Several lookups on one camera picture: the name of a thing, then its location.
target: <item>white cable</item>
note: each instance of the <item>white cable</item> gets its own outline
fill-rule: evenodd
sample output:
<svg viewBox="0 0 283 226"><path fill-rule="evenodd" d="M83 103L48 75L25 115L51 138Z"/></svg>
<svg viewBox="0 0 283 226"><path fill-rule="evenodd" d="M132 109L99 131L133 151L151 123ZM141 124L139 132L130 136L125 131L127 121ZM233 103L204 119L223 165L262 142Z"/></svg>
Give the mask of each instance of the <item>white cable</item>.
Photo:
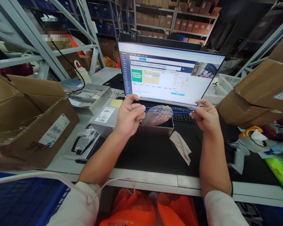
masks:
<svg viewBox="0 0 283 226"><path fill-rule="evenodd" d="M135 194L135 183L134 180L132 178L128 178L128 177L120 177L120 178L115 178L115 179L111 179L109 181L107 181L99 190L99 192L96 194L96 196L91 200L91 202L88 202L88 194L78 188L77 186L75 186L73 183L71 183L66 177L56 173L56 172L36 172L36 173L26 173L26 174L19 174L19 175L14 175L14 176L9 176L9 177L3 177L0 178L0 184L2 183L7 183L7 182L11 182L11 181L15 181L15 180L21 180L21 179L27 179L27 178L32 178L32 177L41 177L41 178L49 178L49 179L56 179L61 181L63 184L65 184L66 186L70 187L71 189L74 189L76 191L78 191L80 194L86 196L87 198L87 204L90 205L95 198L99 195L99 193L102 191L102 189L110 182L114 181L114 180L121 180L121 179L130 179L133 182L133 189L134 189L134 194Z"/></svg>

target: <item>laptop screen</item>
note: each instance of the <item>laptop screen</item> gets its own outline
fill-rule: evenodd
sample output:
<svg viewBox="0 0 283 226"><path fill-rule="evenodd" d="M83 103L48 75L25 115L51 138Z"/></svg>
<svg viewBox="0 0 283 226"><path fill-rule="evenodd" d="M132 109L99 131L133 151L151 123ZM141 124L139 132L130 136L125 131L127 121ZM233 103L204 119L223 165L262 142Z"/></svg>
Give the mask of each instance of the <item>laptop screen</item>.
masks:
<svg viewBox="0 0 283 226"><path fill-rule="evenodd" d="M197 106L225 56L118 42L125 94L181 106Z"/></svg>

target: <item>drawstring bag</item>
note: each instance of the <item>drawstring bag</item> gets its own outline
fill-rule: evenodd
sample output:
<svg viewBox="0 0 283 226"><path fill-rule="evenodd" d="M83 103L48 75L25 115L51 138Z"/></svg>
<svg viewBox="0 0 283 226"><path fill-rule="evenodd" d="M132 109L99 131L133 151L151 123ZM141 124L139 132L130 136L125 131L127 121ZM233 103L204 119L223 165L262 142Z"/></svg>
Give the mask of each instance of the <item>drawstring bag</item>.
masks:
<svg viewBox="0 0 283 226"><path fill-rule="evenodd" d="M148 110L141 124L145 126L158 126L168 121L172 116L172 109L169 106L158 105Z"/></svg>

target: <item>white sleeve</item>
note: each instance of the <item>white sleeve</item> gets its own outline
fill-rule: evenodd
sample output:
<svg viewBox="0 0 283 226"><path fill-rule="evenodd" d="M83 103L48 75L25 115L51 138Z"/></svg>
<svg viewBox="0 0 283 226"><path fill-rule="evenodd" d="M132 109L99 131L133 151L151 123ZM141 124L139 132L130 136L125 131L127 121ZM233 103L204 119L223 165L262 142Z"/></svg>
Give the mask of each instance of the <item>white sleeve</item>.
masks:
<svg viewBox="0 0 283 226"><path fill-rule="evenodd" d="M89 201L91 201L101 189L99 185L90 185L83 182L78 182L76 186L88 194ZM51 217L47 226L93 226L97 219L100 195L101 194L88 205L86 196L72 189L63 201L58 212Z"/></svg>
<svg viewBox="0 0 283 226"><path fill-rule="evenodd" d="M226 193L210 191L205 196L204 204L209 226L248 226L238 206Z"/></svg>

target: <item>forearm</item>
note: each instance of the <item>forearm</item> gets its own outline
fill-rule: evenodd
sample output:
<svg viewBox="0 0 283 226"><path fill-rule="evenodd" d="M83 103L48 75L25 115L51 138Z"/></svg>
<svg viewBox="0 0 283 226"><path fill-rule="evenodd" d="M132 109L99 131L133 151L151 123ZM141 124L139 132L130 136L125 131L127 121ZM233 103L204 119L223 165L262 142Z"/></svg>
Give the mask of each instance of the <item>forearm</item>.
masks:
<svg viewBox="0 0 283 226"><path fill-rule="evenodd" d="M214 134L203 134L200 184L203 197L213 190L219 190L228 195L231 194L230 175L227 168L221 130Z"/></svg>
<svg viewBox="0 0 283 226"><path fill-rule="evenodd" d="M78 181L88 184L103 183L113 170L128 139L112 132L100 149L88 160Z"/></svg>

